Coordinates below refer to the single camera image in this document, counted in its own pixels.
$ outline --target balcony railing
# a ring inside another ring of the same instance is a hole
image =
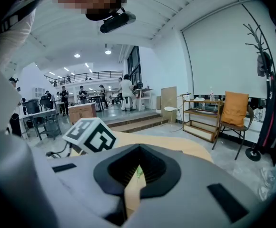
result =
[[[94,73],[84,73],[70,75],[63,78],[54,79],[48,76],[45,76],[54,87],[67,85],[77,82],[85,82],[95,79],[109,79],[109,78],[123,78],[123,71],[103,71],[103,72],[94,72]]]

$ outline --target orange cushion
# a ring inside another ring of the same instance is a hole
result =
[[[226,91],[226,100],[221,121],[238,127],[244,126],[249,95]]]

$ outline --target standing person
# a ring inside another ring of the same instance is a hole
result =
[[[101,99],[102,99],[102,102],[104,102],[105,108],[108,108],[108,102],[106,101],[106,98],[105,98],[105,96],[107,94],[107,91],[106,91],[106,89],[104,88],[103,85],[100,85],[99,87],[101,88],[101,96],[102,96]]]
[[[18,80],[15,80],[13,77],[11,77],[9,81],[12,83],[13,87],[15,88],[16,82]],[[9,121],[12,129],[12,134],[17,135],[18,137],[22,136],[22,132],[20,130],[20,105],[22,105],[21,101],[18,103]]]
[[[87,92],[84,90],[83,86],[80,86],[80,91],[79,91],[79,98],[81,101],[81,104],[86,104],[87,103],[87,98],[89,95]]]
[[[136,97],[133,94],[133,85],[132,82],[129,81],[129,75],[125,74],[124,75],[124,80],[121,81],[121,88],[122,88],[122,96],[123,97],[130,97],[132,99],[132,107],[131,107],[131,111],[136,110]],[[122,111],[125,110],[125,101],[123,101],[122,103]]]
[[[119,93],[120,101],[122,104],[122,101],[123,101],[122,86],[121,86],[122,78],[119,78],[118,81],[119,81],[118,93]]]
[[[60,114],[62,114],[62,108],[61,108],[61,96],[60,96],[60,92],[57,92],[57,100],[56,100],[57,105],[59,106],[59,111],[60,111]]]
[[[61,104],[63,109],[63,116],[65,116],[65,110],[66,110],[66,115],[68,115],[68,97],[69,97],[69,93],[65,89],[65,86],[62,87],[62,92],[60,96],[61,96],[61,102],[63,103]]]
[[[51,93],[49,93],[49,90],[46,91],[46,95],[48,96],[48,99],[50,100],[49,109],[53,109],[53,99],[52,99]]]

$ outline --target stair step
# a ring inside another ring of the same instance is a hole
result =
[[[132,124],[111,127],[111,130],[116,132],[123,132],[123,133],[134,133],[147,128],[159,126],[160,124],[161,124],[161,117],[156,117],[153,119],[148,119],[148,120],[144,120],[144,121],[140,121]]]
[[[147,113],[144,115],[136,115],[136,116],[132,116],[132,117],[127,117],[126,119],[117,119],[117,120],[113,120],[113,121],[107,121],[105,122],[105,124],[109,127],[118,127],[118,126],[123,126],[123,125],[128,125],[128,124],[133,124],[133,123],[137,123],[137,122],[142,122],[145,120],[149,120],[149,119],[154,119],[154,118],[158,118],[160,117],[159,113]]]

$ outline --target gray floor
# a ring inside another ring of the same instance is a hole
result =
[[[97,112],[97,117],[101,118],[104,122],[118,121],[128,119],[129,117],[139,116],[145,113],[155,112],[155,110],[145,109],[143,112],[135,111],[121,111],[121,104],[109,105],[107,110]]]
[[[146,112],[122,112],[119,106],[114,106],[97,114],[101,119],[105,122],[112,121],[116,119],[128,119],[129,117],[135,117],[139,114],[152,113],[153,111]],[[69,128],[69,118],[61,117],[59,119],[60,128],[62,134],[64,134]],[[219,139],[217,145],[214,150],[211,150],[212,143],[204,141],[198,137],[195,137],[189,133],[186,133],[182,130],[171,133],[170,131],[177,130],[181,128],[181,125],[176,123],[174,125],[165,124],[162,127],[157,126],[149,129],[145,129],[139,132],[135,132],[135,134],[142,135],[154,135],[154,136],[171,136],[171,137],[180,137],[191,139],[201,146],[205,147],[205,149],[210,153],[214,164],[219,166],[220,168],[227,171],[229,174],[246,184],[255,194],[257,194],[257,189],[260,185],[263,184],[262,177],[260,174],[260,169],[262,167],[271,168],[273,166],[271,158],[269,155],[262,155],[262,158],[258,162],[253,162],[249,160],[245,155],[246,147],[243,146],[238,159],[235,161],[234,158],[237,154],[239,145],[235,142],[231,142],[225,139]],[[34,131],[30,131],[30,139],[27,140],[29,146],[38,147],[44,150],[44,152],[61,151],[65,146],[65,141],[62,139],[62,136],[57,136],[55,140],[52,138],[47,138],[46,135],[43,135],[43,140],[40,141],[38,137],[36,137]]]

